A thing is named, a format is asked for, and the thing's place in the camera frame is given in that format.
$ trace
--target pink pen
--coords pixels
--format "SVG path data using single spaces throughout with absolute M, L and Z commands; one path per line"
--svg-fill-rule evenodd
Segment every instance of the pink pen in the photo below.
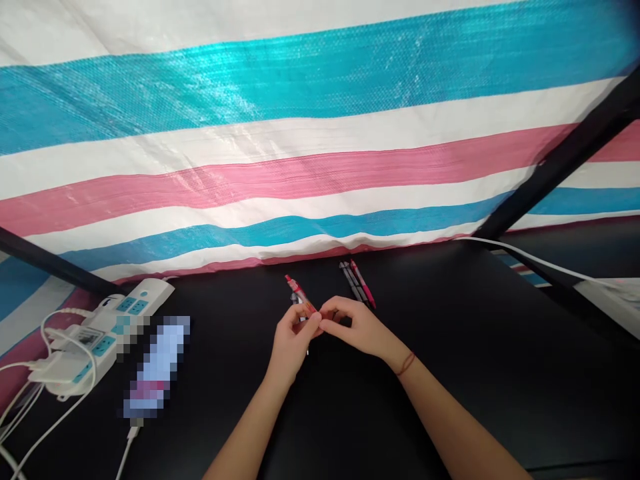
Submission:
M 309 312 L 311 313 L 317 312 L 315 307 L 311 304 L 311 302 L 305 295 L 304 290 L 302 290 L 302 288 L 300 288 L 300 285 L 298 285 L 298 282 L 296 282 L 296 280 L 292 279 L 288 275 L 285 275 L 285 278 L 287 279 L 287 283 L 291 287 L 291 290 L 293 290 L 293 292 L 298 296 L 298 298 L 302 300 L 302 303 L 307 306 L 307 309 L 309 310 Z
M 371 304 L 373 305 L 373 308 L 377 308 L 375 306 L 375 300 L 373 299 L 373 295 L 371 294 L 371 290 L 369 290 L 369 287 L 365 283 L 364 278 L 362 278 L 362 274 L 360 274 L 360 270 L 358 270 L 358 266 L 355 264 L 353 259 L 351 260 L 351 269 L 353 270 L 353 272 L 358 277 L 358 280 L 360 280 L 360 285 L 362 285 L 362 288 L 365 291 L 365 294 L 367 295 L 367 298 L 369 299 L 369 302 L 371 302 Z

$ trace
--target left hand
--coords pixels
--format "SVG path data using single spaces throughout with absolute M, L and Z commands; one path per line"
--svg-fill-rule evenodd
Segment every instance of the left hand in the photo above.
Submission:
M 300 324 L 300 318 L 308 320 Z M 265 380 L 289 388 L 307 355 L 309 342 L 322 334 L 318 328 L 322 316 L 316 312 L 309 316 L 302 304 L 292 305 L 278 322 L 273 339 L 273 350 Z

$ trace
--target forearm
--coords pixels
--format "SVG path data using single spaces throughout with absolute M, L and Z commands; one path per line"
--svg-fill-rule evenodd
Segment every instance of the forearm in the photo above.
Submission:
M 406 347 L 398 349 L 395 359 L 387 363 L 398 372 L 398 362 L 401 366 L 409 353 Z M 530 480 L 526 470 L 418 358 L 400 382 L 453 480 Z
M 265 377 L 203 480 L 255 480 L 288 390 Z

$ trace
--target white cable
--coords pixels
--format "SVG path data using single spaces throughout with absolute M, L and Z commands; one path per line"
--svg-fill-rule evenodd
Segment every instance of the white cable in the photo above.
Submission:
M 0 367 L 0 371 L 2 370 L 6 370 L 8 368 L 11 367 L 32 367 L 35 365 L 35 362 L 16 362 L 16 363 L 10 363 L 8 365 L 4 365 L 2 367 Z
M 91 350 L 89 350 L 88 348 L 86 348 L 86 346 L 84 346 L 82 343 L 78 342 L 78 340 L 71 338 L 70 336 L 66 335 L 63 332 L 57 331 L 57 330 L 53 330 L 53 329 L 48 329 L 47 332 L 50 335 L 56 335 L 60 338 L 63 338 L 64 340 L 70 341 L 73 344 L 75 344 L 76 346 L 80 347 L 82 350 L 84 350 L 84 352 L 89 356 L 89 362 L 91 363 L 91 386 L 89 387 L 89 390 L 87 390 L 87 392 L 82 395 L 82 397 L 80 397 L 80 399 L 74 403 L 71 408 L 69 408 L 69 410 L 67 410 L 66 412 L 64 412 L 64 414 L 62 415 L 62 417 L 58 418 L 58 420 L 49 427 L 49 429 L 44 432 L 44 434 L 42 434 L 42 436 L 31 446 L 31 448 L 27 451 L 27 453 L 25 454 L 24 458 L 22 458 L 22 461 L 20 462 L 20 464 L 18 465 L 18 468 L 16 469 L 16 472 L 13 474 L 13 476 L 11 477 L 11 480 L 16 480 L 18 478 L 18 475 L 20 474 L 20 472 L 22 471 L 22 467 L 25 466 L 26 461 L 28 460 L 28 458 L 31 456 L 31 454 L 33 453 L 33 451 L 37 448 L 38 445 L 40 445 L 40 443 L 42 443 L 42 441 L 47 438 L 48 434 L 50 434 L 54 428 L 56 428 L 58 425 L 60 425 L 60 423 L 62 422 L 62 420 L 64 420 L 65 418 L 67 418 L 68 414 L 70 414 L 73 410 L 75 410 L 75 408 L 80 405 L 82 403 L 82 400 L 84 400 L 85 398 L 87 398 L 87 395 L 91 393 L 91 390 L 93 390 L 94 386 L 95 386 L 95 376 L 96 376 L 96 371 L 95 371 L 95 357 L 93 356 Z
M 41 383 L 38 388 L 34 389 L 33 394 L 30 399 L 28 399 L 25 404 L 22 406 L 21 410 L 15 416 L 15 418 L 11 421 L 11 423 L 7 426 L 4 434 L 0 437 L 0 443 L 3 443 L 7 438 L 9 438 L 10 434 L 16 429 L 18 424 L 22 422 L 22 420 L 27 416 L 31 407 L 38 401 L 42 390 L 45 389 L 44 383 Z
M 454 240 L 474 240 L 474 241 L 480 241 L 480 242 L 484 242 L 484 243 L 490 243 L 492 245 L 499 245 L 500 247 L 504 247 L 504 248 L 508 248 L 510 250 L 513 250 L 514 252 L 518 252 L 520 255 L 531 259 L 535 262 L 540 263 L 541 265 L 544 265 L 546 267 L 561 271 L 562 273 L 566 273 L 568 275 L 572 275 L 574 277 L 580 278 L 582 280 L 589 280 L 595 283 L 600 283 L 602 285 L 606 285 L 608 287 L 617 287 L 617 285 L 615 285 L 614 283 L 610 283 L 608 281 L 605 280 L 600 280 L 600 279 L 595 279 L 593 277 L 590 277 L 588 275 L 583 275 L 582 273 L 578 273 L 578 272 L 574 272 L 573 270 L 569 270 L 566 269 L 564 267 L 559 267 L 558 265 L 555 265 L 551 262 L 548 262 L 546 260 L 542 260 L 538 257 L 535 257 L 534 255 L 525 252 L 524 250 L 520 250 L 519 248 L 513 247 L 511 245 L 509 245 L 508 243 L 502 243 L 502 242 L 498 242 L 496 240 L 487 240 L 487 239 L 481 239 L 481 238 L 477 238 L 477 237 L 458 237 L 455 238 Z
M 0 455 L 4 457 L 4 459 L 7 461 L 11 469 L 13 471 L 16 471 L 16 469 L 18 468 L 18 463 L 15 461 L 13 456 L 7 451 L 7 449 L 4 448 L 2 445 L 0 445 Z M 27 480 L 27 478 L 24 476 L 22 472 L 18 473 L 18 478 L 19 480 Z
M 129 429 L 129 433 L 127 434 L 127 446 L 125 447 L 125 452 L 122 455 L 122 460 L 120 461 L 120 468 L 118 468 L 118 474 L 115 476 L 115 480 L 120 480 L 120 476 L 122 475 L 122 470 L 125 468 L 125 462 L 127 461 L 127 455 L 129 454 L 129 449 L 131 448 L 131 444 L 133 443 L 133 439 L 138 435 L 138 430 L 140 427 L 131 427 Z
M 23 392 L 27 389 L 27 387 L 31 384 L 30 381 L 27 381 L 22 388 L 20 388 L 20 390 L 18 391 L 18 393 L 15 394 L 15 397 L 13 398 L 13 400 L 11 400 L 11 403 L 9 404 L 9 406 L 5 409 L 4 413 L 2 414 L 2 417 L 0 417 L 0 428 L 2 428 L 2 425 L 5 422 L 5 418 L 7 418 L 7 415 L 9 414 L 9 412 L 11 411 L 11 409 L 13 408 L 13 404 L 18 400 L 18 398 L 20 398 L 20 396 L 22 396 Z
M 45 342 L 45 345 L 47 346 L 47 352 L 49 355 L 51 355 L 51 344 L 49 343 L 49 340 L 47 340 L 47 336 L 45 335 L 45 323 L 56 313 L 75 313 L 76 315 L 81 315 L 84 318 L 93 316 L 93 312 L 90 312 L 89 310 L 74 309 L 74 308 L 60 309 L 60 310 L 52 311 L 50 314 L 48 314 L 42 320 L 42 322 L 40 322 L 40 336 L 42 336 L 42 340 Z

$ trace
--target hand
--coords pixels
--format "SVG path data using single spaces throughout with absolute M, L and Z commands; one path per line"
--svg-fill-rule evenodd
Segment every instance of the hand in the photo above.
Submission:
M 300 323 L 301 317 L 308 320 Z M 318 312 L 310 315 L 302 305 L 292 305 L 278 322 L 273 339 L 273 350 L 265 380 L 289 388 L 305 359 L 309 342 L 322 333 L 318 329 L 322 316 Z
M 394 372 L 400 371 L 411 353 L 362 302 L 334 297 L 320 308 L 320 313 L 324 319 L 320 322 L 322 330 L 364 353 L 381 358 Z M 338 324 L 345 316 L 351 318 L 351 328 Z

